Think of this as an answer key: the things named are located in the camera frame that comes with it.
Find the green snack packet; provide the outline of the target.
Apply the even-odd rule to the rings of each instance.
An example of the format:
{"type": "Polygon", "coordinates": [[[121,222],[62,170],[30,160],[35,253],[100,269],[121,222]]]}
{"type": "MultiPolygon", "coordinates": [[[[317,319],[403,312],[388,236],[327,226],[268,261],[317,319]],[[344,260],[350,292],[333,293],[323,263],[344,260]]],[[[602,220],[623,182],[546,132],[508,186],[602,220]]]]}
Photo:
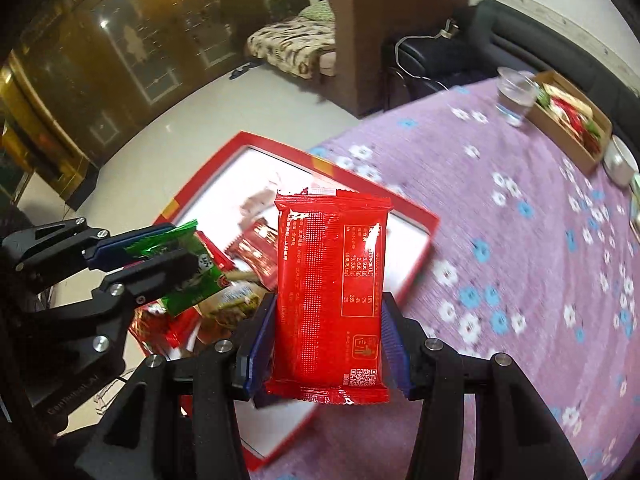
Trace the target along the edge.
{"type": "Polygon", "coordinates": [[[230,285],[196,234],[198,222],[191,220],[182,226],[161,233],[145,235],[126,247],[131,257],[155,260],[160,256],[186,254],[177,263],[177,270],[169,272],[171,285],[160,297],[160,303],[171,315],[176,316],[215,295],[230,285]]]}

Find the gold brown sesame snack packet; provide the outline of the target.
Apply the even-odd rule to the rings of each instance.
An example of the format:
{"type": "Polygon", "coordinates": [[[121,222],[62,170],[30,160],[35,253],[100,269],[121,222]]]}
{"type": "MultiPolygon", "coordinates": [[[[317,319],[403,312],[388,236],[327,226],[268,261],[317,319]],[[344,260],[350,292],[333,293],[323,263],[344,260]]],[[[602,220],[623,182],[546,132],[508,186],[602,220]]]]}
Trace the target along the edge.
{"type": "Polygon", "coordinates": [[[254,272],[229,271],[224,276],[229,285],[196,305],[202,318],[198,330],[202,344],[231,336],[242,321],[255,314],[268,292],[254,272]]]}

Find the plain red snack packet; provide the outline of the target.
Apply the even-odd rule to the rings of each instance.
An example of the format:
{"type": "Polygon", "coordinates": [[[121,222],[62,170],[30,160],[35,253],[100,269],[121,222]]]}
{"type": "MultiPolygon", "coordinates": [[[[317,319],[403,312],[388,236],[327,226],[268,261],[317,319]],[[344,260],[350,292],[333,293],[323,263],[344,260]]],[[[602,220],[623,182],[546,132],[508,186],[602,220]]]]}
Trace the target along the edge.
{"type": "Polygon", "coordinates": [[[386,403],[382,295],[386,197],[280,194],[278,296],[268,393],[337,404],[386,403]]]}

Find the red floral snack packet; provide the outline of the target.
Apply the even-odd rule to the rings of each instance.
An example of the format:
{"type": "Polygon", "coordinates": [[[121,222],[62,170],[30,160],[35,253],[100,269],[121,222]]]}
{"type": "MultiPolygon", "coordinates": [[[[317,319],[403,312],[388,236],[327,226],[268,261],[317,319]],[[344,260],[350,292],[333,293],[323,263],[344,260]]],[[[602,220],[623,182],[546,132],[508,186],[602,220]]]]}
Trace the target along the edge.
{"type": "Polygon", "coordinates": [[[151,302],[134,310],[129,331],[147,356],[178,360],[193,353],[201,320],[195,308],[173,316],[158,302],[151,302]]]}

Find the dark red snack packet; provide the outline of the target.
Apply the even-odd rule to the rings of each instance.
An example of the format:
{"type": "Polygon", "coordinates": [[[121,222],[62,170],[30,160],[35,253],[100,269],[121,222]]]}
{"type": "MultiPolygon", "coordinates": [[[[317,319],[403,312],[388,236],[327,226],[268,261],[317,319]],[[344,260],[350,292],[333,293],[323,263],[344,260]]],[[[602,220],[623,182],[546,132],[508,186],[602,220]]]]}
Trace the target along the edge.
{"type": "Polygon", "coordinates": [[[224,250],[231,258],[240,258],[256,273],[266,289],[278,286],[278,231],[264,218],[255,220],[224,250]]]}

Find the red tray box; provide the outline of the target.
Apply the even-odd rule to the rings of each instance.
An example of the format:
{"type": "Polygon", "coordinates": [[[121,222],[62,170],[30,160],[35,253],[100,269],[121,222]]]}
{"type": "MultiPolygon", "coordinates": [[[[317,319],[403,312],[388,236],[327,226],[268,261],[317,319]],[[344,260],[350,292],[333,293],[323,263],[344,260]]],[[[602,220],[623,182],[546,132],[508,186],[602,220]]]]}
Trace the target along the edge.
{"type": "Polygon", "coordinates": [[[246,466],[267,465],[324,404],[383,404],[382,297],[405,297],[436,214],[328,160],[240,132],[163,211],[274,292],[236,404],[246,466]]]}

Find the purple floral tablecloth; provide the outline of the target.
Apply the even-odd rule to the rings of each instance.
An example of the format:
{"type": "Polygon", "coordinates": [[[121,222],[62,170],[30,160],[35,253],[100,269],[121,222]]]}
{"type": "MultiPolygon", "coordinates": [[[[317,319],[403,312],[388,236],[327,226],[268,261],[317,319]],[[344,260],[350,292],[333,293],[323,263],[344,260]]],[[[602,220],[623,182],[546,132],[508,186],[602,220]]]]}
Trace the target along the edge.
{"type": "Polygon", "coordinates": [[[467,356],[514,357],[591,479],[639,434],[639,245],[628,195],[585,176],[497,84],[454,88],[360,122],[317,148],[437,214],[402,306],[467,356]]]}

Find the dark wooden cabinet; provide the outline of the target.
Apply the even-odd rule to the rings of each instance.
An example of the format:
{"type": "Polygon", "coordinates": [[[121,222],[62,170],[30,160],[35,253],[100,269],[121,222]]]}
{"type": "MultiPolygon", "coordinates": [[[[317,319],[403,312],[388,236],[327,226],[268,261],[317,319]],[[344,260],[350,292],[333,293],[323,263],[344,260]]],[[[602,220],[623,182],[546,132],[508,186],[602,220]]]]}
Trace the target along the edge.
{"type": "Polygon", "coordinates": [[[152,120],[308,0],[1,0],[1,145],[79,207],[152,120]]]}

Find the patterned blanket bed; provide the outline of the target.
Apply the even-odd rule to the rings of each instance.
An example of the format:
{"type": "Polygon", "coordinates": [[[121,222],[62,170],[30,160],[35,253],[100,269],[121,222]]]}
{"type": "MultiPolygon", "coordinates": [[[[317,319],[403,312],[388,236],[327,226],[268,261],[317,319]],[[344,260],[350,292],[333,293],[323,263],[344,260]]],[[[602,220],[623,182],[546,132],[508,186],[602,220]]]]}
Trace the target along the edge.
{"type": "Polygon", "coordinates": [[[315,2],[292,18],[258,29],[247,38],[245,49],[283,73],[311,79],[322,55],[335,51],[335,15],[329,1],[315,2]]]}

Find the white ceramic mug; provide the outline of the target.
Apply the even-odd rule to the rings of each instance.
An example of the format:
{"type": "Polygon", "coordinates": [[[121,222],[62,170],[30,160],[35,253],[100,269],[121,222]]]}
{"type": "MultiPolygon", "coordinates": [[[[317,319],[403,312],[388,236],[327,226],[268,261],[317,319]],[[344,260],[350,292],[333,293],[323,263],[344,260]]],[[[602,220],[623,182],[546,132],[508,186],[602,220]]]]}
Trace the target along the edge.
{"type": "Polygon", "coordinates": [[[630,185],[639,172],[634,154],[618,136],[612,136],[608,142],[602,164],[608,178],[619,188],[630,185]]]}

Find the cardboard snack box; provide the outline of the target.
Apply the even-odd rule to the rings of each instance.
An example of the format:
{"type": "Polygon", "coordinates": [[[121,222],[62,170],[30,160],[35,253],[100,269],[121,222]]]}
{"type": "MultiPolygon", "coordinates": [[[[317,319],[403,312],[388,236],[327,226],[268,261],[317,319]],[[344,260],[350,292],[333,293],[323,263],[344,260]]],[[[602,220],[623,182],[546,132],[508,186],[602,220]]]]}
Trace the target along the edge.
{"type": "Polygon", "coordinates": [[[537,74],[537,99],[527,118],[590,176],[612,136],[611,121],[574,84],[554,70],[537,74]]]}

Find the clear plastic cup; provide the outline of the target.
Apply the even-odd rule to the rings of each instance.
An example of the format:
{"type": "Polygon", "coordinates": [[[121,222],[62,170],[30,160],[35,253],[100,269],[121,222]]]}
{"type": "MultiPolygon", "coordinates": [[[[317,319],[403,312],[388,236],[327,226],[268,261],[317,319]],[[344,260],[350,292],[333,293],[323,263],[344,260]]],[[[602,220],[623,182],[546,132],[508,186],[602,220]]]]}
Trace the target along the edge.
{"type": "Polygon", "coordinates": [[[519,127],[537,101],[538,84],[509,67],[499,67],[497,72],[497,110],[510,126],[519,127]]]}

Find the black leather sofa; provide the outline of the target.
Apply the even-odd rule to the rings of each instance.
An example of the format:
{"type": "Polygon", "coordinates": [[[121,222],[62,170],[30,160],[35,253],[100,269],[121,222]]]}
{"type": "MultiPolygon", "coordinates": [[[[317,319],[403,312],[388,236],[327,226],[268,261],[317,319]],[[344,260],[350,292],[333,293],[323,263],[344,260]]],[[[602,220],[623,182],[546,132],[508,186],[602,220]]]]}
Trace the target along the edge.
{"type": "Polygon", "coordinates": [[[613,133],[639,151],[639,97],[573,41],[496,0],[457,11],[446,37],[405,36],[383,46],[383,107],[391,110],[455,86],[498,75],[499,67],[532,74],[555,70],[612,122],[613,133]]]}

